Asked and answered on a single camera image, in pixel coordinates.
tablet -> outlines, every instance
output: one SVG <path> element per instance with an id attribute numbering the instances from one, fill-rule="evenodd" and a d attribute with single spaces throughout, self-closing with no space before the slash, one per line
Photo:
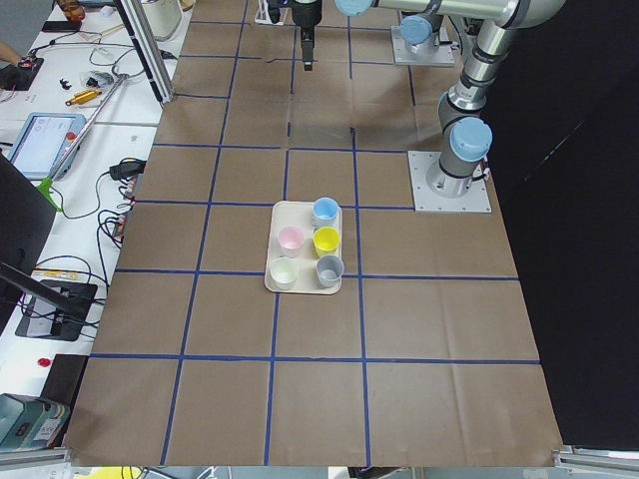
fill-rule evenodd
<path id="1" fill-rule="evenodd" d="M 42 180 L 58 165 L 65 150 L 87 123 L 83 115 L 70 113 L 32 113 L 27 118 L 8 160 L 29 180 Z M 71 168 L 75 152 L 53 180 Z"/>

white table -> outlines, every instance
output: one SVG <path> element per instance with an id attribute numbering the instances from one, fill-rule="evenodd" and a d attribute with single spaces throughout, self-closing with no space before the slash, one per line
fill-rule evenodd
<path id="1" fill-rule="evenodd" d="M 183 13 L 182 23 L 166 42 L 158 42 L 160 49 L 171 52 L 178 57 L 184 43 L 184 38 L 191 20 L 192 10 Z M 64 20 L 60 9 L 55 8 L 49 20 Z M 82 22 L 82 30 L 87 32 L 104 32 L 109 28 L 122 23 L 120 16 L 115 12 L 110 17 L 103 17 L 99 12 L 89 12 Z M 32 48 L 48 44 L 52 39 L 59 37 L 59 33 L 38 34 Z M 44 59 L 44 64 L 38 72 L 31 88 L 26 92 L 16 92 L 15 97 L 5 103 L 0 103 L 0 119 L 2 120 L 26 120 L 32 112 L 46 113 L 83 113 L 86 117 L 91 115 L 98 105 L 98 99 L 92 100 L 85 106 L 74 105 L 67 107 L 65 101 L 73 97 L 75 93 L 86 90 L 81 85 L 80 74 L 92 70 L 110 72 L 111 67 L 96 67 L 89 62 L 89 56 L 94 50 L 94 45 L 68 45 L 62 42 L 84 41 L 81 34 L 72 35 L 61 39 L 61 44 L 40 50 L 38 57 Z M 120 29 L 108 35 L 103 43 L 118 43 L 132 45 L 126 29 Z M 104 47 L 115 58 L 127 51 L 122 47 Z M 96 63 L 111 63 L 108 58 L 100 54 L 94 55 Z M 165 60 L 167 71 L 171 78 L 176 70 L 177 61 Z M 130 52 L 119 64 L 121 73 L 136 74 L 142 70 L 142 64 L 135 51 Z M 72 88 L 64 90 L 60 86 L 60 79 L 67 80 Z M 154 125 L 157 126 L 162 115 L 162 108 L 151 90 L 145 74 L 128 80 L 119 92 L 100 114 L 98 123 L 119 125 Z"/>
<path id="2" fill-rule="evenodd" d="M 0 121 L 0 141 L 13 142 L 22 124 L 23 122 L 20 121 Z M 54 188 L 64 195 L 65 210 L 68 215 L 78 216 L 95 207 L 97 204 L 95 181 L 110 166 L 118 164 L 125 157 L 146 160 L 153 145 L 155 132 L 155 127 L 94 125 L 82 143 L 67 176 L 54 184 Z M 118 192 L 118 185 L 118 182 L 114 182 L 109 177 L 101 181 L 101 209 L 114 210 L 123 202 Z M 73 254 L 86 259 L 92 271 L 102 275 L 96 243 L 97 227 L 97 214 L 81 220 L 67 220 L 58 214 L 40 260 L 59 254 Z M 104 236 L 102 236 L 101 245 L 110 278 L 115 269 L 119 250 Z M 66 258 L 49 261 L 43 264 L 43 267 L 86 270 L 86 267 L 77 260 Z M 79 280 L 84 279 L 85 276 L 80 276 Z M 96 297 L 105 297 L 104 285 L 95 279 L 91 279 L 90 282 L 99 286 Z M 97 321 L 101 314 L 102 307 L 94 305 L 89 311 L 87 321 Z M 57 353 L 89 354 L 93 341 L 85 336 L 80 336 L 74 342 L 16 336 L 15 330 L 21 317 L 20 309 L 16 308 L 0 336 L 0 393 L 38 396 L 49 373 L 48 367 L 38 365 L 38 359 L 41 357 L 53 359 Z M 95 335 L 96 330 L 87 326 L 82 332 Z"/>

tray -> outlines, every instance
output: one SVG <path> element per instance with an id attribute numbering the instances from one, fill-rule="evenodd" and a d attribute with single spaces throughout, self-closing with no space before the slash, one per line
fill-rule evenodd
<path id="1" fill-rule="evenodd" d="M 318 281 L 318 275 L 316 274 L 318 256 L 313 246 L 313 233 L 315 232 L 315 228 L 311 225 L 312 216 L 313 202 L 279 202 L 273 206 L 271 231 L 269 232 L 269 251 L 267 253 L 267 265 L 264 275 L 264 284 L 268 290 L 273 292 L 305 294 L 335 294 L 341 288 L 341 280 L 332 287 L 323 287 Z M 304 245 L 302 246 L 300 255 L 294 257 L 294 260 L 300 267 L 298 280 L 291 289 L 280 289 L 271 281 L 269 270 L 271 263 L 275 259 L 284 256 L 278 244 L 278 233 L 282 228 L 288 226 L 300 227 L 304 230 Z M 332 227 L 339 231 L 339 236 L 343 240 L 341 231 L 341 209 L 337 211 L 337 218 L 335 218 Z M 341 241 L 339 242 L 336 256 L 341 257 Z"/>

metal frame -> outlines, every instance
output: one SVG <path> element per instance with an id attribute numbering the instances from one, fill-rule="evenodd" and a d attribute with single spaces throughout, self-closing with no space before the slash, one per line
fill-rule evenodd
<path id="1" fill-rule="evenodd" d="M 570 446 L 556 451 L 555 467 L 579 472 L 617 474 L 625 477 L 639 477 L 639 459 L 610 457 L 614 451 L 589 451 Z"/>
<path id="2" fill-rule="evenodd" d="M 491 213 L 492 208 L 484 180 L 473 182 L 468 193 L 456 199 L 441 197 L 430 189 L 426 182 L 426 172 L 430 165 L 439 160 L 440 155 L 440 152 L 408 152 L 415 211 L 418 213 Z M 481 166 L 477 167 L 474 175 L 481 175 Z"/>
<path id="3" fill-rule="evenodd" d="M 66 447 L 41 451 L 8 452 L 0 454 L 0 471 L 52 466 L 63 462 L 69 462 L 69 449 Z"/>
<path id="4" fill-rule="evenodd" d="M 424 65 L 448 68 L 455 66 L 455 59 L 452 56 L 450 45 L 438 45 L 437 40 L 435 40 L 435 45 L 430 48 L 424 44 L 410 49 L 406 45 L 406 41 L 401 37 L 399 27 L 390 27 L 390 37 L 392 39 L 392 54 L 394 55 L 395 65 Z M 441 27 L 438 42 L 447 41 L 448 31 Z"/>
<path id="5" fill-rule="evenodd" d="M 158 102 L 169 103 L 175 91 L 140 0 L 114 0 Z"/>

cup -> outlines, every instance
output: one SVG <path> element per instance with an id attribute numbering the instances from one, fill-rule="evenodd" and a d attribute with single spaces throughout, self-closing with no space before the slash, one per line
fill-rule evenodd
<path id="1" fill-rule="evenodd" d="M 296 257 L 304 245 L 304 230 L 300 227 L 284 227 L 278 233 L 278 243 L 285 256 Z"/>
<path id="2" fill-rule="evenodd" d="M 315 228 L 332 227 L 338 211 L 339 205 L 333 198 L 320 198 L 313 203 L 311 224 Z"/>
<path id="3" fill-rule="evenodd" d="M 279 289 L 291 289 L 298 279 L 298 263 L 291 257 L 279 257 L 271 263 L 270 275 Z"/>
<path id="4" fill-rule="evenodd" d="M 335 228 L 321 227 L 313 235 L 313 245 L 318 257 L 335 254 L 339 246 L 339 232 Z"/>
<path id="5" fill-rule="evenodd" d="M 343 261 L 333 254 L 322 256 L 316 264 L 316 272 L 323 287 L 335 286 L 343 275 Z"/>

